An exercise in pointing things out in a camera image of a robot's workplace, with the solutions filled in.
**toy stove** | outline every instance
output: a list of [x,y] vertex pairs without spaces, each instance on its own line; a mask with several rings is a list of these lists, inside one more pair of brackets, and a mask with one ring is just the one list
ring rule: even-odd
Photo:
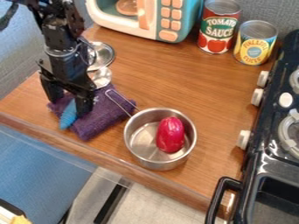
[[205,223],[214,223],[225,190],[238,193],[232,223],[299,223],[299,30],[284,39],[258,86],[254,130],[242,130],[237,143],[246,150],[243,181],[219,181]]

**microwave door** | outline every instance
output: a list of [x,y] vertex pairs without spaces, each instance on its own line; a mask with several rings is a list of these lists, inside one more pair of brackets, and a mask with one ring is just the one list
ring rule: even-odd
[[87,11],[98,25],[142,38],[156,39],[156,1],[136,0],[137,17],[117,13],[116,3],[112,0],[87,0]]

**toy microwave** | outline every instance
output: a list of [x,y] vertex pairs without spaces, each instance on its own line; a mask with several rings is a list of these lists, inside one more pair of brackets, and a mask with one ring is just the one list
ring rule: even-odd
[[178,43],[195,22],[204,0],[87,0],[93,21],[119,32]]

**oven handle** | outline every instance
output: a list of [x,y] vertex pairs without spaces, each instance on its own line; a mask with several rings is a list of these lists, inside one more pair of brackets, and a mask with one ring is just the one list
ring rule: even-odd
[[242,183],[233,178],[223,177],[219,180],[215,189],[212,201],[205,217],[205,224],[214,224],[219,206],[225,191],[233,190],[239,192],[242,189]]
[[139,27],[144,30],[149,30],[150,29],[150,23],[148,21],[148,13],[153,13],[153,12],[148,12],[147,11],[147,1],[146,0],[136,0],[137,4],[137,16],[138,16],[138,21],[139,21]]

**cleaning brush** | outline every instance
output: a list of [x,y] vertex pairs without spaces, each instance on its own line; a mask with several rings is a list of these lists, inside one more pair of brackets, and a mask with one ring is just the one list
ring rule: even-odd
[[66,109],[62,113],[60,117],[59,128],[61,130],[66,130],[73,125],[73,123],[77,120],[77,109],[75,100],[72,99],[70,103],[66,106]]

